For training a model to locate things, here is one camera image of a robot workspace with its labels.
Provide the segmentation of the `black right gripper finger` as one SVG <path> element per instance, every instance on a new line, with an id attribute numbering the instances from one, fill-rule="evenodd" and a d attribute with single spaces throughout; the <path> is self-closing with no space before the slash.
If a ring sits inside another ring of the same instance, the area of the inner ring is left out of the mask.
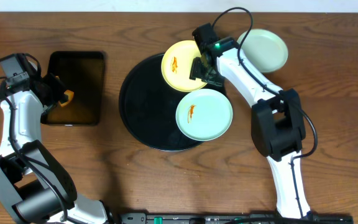
<path id="1" fill-rule="evenodd" d="M 222 77 L 221 75 L 206 75 L 203 79 L 203 82 L 210 84 L 210 85 L 214 85 L 214 86 L 223 86 L 224 85 L 224 77 Z"/>
<path id="2" fill-rule="evenodd" d="M 196 80 L 197 78 L 203 78 L 203 63 L 200 57 L 195 57 L 193 59 L 190 70 L 190 79 Z"/>

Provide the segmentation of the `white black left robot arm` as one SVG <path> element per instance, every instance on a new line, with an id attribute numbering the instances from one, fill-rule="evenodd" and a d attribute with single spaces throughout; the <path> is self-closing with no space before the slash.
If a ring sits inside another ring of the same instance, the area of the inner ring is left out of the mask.
<path id="1" fill-rule="evenodd" d="M 66 92 L 52 74 L 13 74 L 1 83 L 0 202 L 15 223 L 112 223 L 104 203 L 78 194 L 42 144 L 41 117 Z"/>

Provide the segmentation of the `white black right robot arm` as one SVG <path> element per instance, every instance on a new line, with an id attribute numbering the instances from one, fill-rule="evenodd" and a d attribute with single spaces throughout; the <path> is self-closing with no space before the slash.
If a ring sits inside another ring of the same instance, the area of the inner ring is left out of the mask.
<path id="1" fill-rule="evenodd" d="M 265 78 L 231 37 L 194 40 L 200 57 L 193 61 L 190 77 L 218 85 L 230 81 L 251 107 L 251 136 L 256 149 L 267 158 L 277 192 L 277 210 L 283 218 L 303 219 L 311 209 L 303 190 L 300 171 L 305 122 L 300 97 L 282 90 Z"/>

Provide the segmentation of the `orange sponge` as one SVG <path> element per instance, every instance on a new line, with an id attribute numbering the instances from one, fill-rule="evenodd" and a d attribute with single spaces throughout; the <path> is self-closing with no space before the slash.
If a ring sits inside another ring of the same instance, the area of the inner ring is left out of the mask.
<path id="1" fill-rule="evenodd" d="M 69 90 L 66 85 L 61 81 L 59 76 L 55 76 L 58 82 L 58 104 L 60 107 L 65 107 L 66 105 L 70 104 L 74 98 L 74 92 Z"/>

